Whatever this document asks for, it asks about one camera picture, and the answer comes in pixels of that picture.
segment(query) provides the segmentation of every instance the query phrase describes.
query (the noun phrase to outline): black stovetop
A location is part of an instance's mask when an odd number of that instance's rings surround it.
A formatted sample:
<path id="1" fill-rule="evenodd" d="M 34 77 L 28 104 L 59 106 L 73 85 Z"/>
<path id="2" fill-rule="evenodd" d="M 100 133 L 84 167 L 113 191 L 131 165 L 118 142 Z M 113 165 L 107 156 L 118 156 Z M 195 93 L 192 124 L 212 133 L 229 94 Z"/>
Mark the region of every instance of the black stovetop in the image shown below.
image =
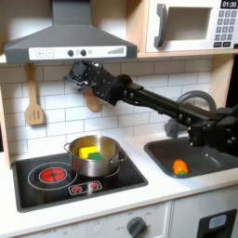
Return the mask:
<path id="1" fill-rule="evenodd" d="M 62 205 L 148 184 L 128 158 L 117 173 L 104 178 L 77 175 L 67 153 L 17 161 L 13 165 L 20 212 Z"/>

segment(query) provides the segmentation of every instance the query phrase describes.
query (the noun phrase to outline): white countertop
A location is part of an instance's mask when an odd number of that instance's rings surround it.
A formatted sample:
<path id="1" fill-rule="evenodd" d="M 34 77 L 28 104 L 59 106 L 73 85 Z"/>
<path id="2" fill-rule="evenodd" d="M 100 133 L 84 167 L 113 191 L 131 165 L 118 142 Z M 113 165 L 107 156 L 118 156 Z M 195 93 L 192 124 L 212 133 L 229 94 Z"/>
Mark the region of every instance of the white countertop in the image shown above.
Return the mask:
<path id="1" fill-rule="evenodd" d="M 41 231 L 238 184 L 238 168 L 195 178 L 175 179 L 167 176 L 143 150 L 146 143 L 158 139 L 165 139 L 165 136 L 118 140 L 148 180 L 148 186 L 28 213 L 17 211 L 12 171 L 7 171 L 4 154 L 0 154 L 0 237 Z"/>

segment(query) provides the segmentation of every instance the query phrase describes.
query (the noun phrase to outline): pot handle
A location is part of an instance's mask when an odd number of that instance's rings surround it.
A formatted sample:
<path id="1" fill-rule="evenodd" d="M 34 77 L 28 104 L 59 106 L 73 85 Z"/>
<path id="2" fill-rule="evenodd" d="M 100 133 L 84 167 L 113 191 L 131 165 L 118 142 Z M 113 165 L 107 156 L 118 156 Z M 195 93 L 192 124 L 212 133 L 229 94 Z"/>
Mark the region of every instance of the pot handle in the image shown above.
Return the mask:
<path id="1" fill-rule="evenodd" d="M 120 153 L 123 154 L 123 156 L 122 156 L 123 158 L 121 158 L 121 159 L 119 158 L 118 162 L 123 162 L 128 159 L 128 155 L 125 153 L 125 151 L 121 150 Z"/>
<path id="2" fill-rule="evenodd" d="M 66 146 L 67 145 L 70 145 L 71 143 L 66 143 L 64 146 L 63 146 L 63 148 L 64 148 L 64 150 L 66 151 L 66 152 L 68 152 L 68 153 L 70 153 L 70 151 L 66 148 Z"/>

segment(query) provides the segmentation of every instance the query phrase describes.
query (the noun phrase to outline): orange toy fruit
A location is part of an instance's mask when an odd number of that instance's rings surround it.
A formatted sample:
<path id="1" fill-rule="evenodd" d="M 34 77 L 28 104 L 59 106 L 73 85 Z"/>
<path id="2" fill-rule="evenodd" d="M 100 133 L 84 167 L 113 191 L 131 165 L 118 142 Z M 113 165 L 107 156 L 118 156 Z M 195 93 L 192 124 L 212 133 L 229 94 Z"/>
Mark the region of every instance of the orange toy fruit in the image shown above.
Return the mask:
<path id="1" fill-rule="evenodd" d="M 182 160 L 175 161 L 173 170 L 175 175 L 187 175 L 189 173 L 187 164 Z"/>

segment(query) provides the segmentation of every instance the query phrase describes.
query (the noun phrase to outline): microwave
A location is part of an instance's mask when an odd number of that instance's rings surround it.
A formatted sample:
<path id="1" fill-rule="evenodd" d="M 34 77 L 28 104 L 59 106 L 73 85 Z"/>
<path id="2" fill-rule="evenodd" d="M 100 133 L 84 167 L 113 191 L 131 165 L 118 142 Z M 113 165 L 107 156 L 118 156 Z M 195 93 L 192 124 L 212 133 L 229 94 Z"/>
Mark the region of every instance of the microwave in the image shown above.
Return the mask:
<path id="1" fill-rule="evenodd" d="M 238 0 L 150 0 L 146 52 L 235 48 Z"/>

